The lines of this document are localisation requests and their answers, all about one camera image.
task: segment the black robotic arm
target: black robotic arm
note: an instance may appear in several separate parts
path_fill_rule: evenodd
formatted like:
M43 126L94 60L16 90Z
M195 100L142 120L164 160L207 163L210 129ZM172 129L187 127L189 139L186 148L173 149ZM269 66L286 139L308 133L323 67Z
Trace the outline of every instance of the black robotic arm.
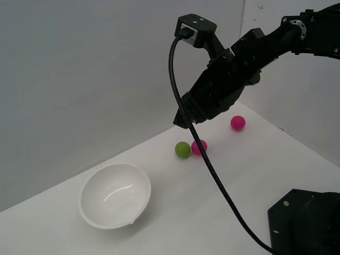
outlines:
M194 35L185 41L204 48L210 57L208 68L189 92L183 95L185 112L192 123L211 120L227 111L245 86L260 81L261 69L282 54L309 53L340 59L340 4L319 12L306 10L299 16L285 16L280 27L268 35L251 29L231 49L224 49L215 35L217 26L195 14L179 17L175 36L183 28ZM178 111L174 124L187 128Z
M242 218L214 170L193 123L202 123L227 111L245 86L260 81L261 69L286 52L340 59L339 10L340 4L336 4L319 12L306 10L299 16L285 16L280 27L271 34L265 36L261 29L251 29L231 49L224 49L219 42L214 23L195 14L182 16L177 22L168 62L170 82L178 104L174 124L189 128L238 221L254 241L271 254L340 254L340 194L291 190L268 210L272 244L269 247ZM195 48L204 48L210 56L208 68L183 97L177 89L173 68L174 52L180 40Z

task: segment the white wall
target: white wall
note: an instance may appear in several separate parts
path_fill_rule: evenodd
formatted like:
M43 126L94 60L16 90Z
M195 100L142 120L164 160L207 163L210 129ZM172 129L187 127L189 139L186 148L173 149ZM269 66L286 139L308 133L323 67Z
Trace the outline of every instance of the white wall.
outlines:
M337 2L246 0L241 32L260 27L268 34L285 15ZM340 166L339 84L340 61L287 53L263 70L259 84L244 90L241 102Z
M0 211L170 128L167 58L178 16L216 22L227 46L242 8L240 0L0 0ZM182 92L207 61L179 44Z

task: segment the black cable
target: black cable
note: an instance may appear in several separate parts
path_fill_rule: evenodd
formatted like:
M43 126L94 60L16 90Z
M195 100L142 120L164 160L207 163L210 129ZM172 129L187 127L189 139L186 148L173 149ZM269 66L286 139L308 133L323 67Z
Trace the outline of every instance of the black cable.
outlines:
M219 190L222 192L224 198L227 200L229 206L231 207L232 211L234 212L236 218L239 220L239 222L241 223L242 227L244 228L244 230L254 239L255 242L257 242L258 245L260 245L262 248L264 248L266 251L274 254L274 255L279 255L279 253L275 250L273 250L271 247L267 246L266 244L264 244L255 234L254 232L249 228L249 226L246 224L246 222L244 221L244 219L242 218L240 212L238 211L238 209L236 208L234 202L232 201L231 197L229 196L229 194L227 193L227 191L225 190L221 180L219 179L216 171L214 170L214 167L212 166L204 148L203 145L201 143L201 140L195 130L195 128L193 127L192 123L188 120L188 117L185 113L184 107L183 107L183 102L180 96L180 93L177 89L177 85L176 85L176 81L175 81L175 74L174 74L174 54L175 54L175 48L177 43L182 40L183 37L181 36L177 36L175 38L175 40L173 41L171 48L170 48L170 53L169 53L169 76L170 76L170 83L171 83L171 87L172 90L174 92L178 107L180 109L180 112L193 136L193 138L195 139L195 142L198 145L198 148L202 154L202 158L205 161L212 177L214 178L217 186L219 187Z

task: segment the white table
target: white table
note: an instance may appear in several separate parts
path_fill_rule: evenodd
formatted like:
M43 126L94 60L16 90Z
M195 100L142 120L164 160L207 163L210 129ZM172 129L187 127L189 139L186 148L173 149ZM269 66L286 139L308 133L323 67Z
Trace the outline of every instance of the white table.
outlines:
M237 114L247 121L240 133L229 127ZM198 132L245 221L267 244L267 209L292 188L340 192L339 168L239 103ZM203 160L174 155L182 140L193 141L174 127L0 213L0 254L267 254L238 223ZM131 226L96 229L78 212L79 191L92 172L115 162L148 173L150 203Z

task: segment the pink ball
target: pink ball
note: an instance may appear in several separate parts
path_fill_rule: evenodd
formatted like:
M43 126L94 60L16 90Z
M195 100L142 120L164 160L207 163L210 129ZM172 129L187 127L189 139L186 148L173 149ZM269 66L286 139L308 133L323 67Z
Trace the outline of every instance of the pink ball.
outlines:
M245 119L242 116L234 116L230 121L230 125L234 130L240 131L245 126Z
M207 149L208 149L207 143L203 140L201 140L201 143L203 145L204 150L207 151ZM191 145L191 150L195 155L201 156L201 152L200 152L200 150L197 146L197 143L195 141Z

